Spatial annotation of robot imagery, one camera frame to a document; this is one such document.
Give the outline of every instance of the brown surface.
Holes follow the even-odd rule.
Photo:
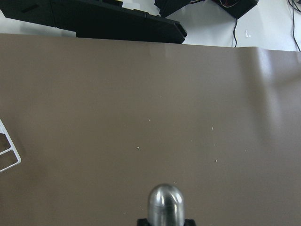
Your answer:
[[[0,174],[1,225],[134,226],[162,182],[198,226],[300,225],[299,53],[0,43],[0,117],[22,158]]]

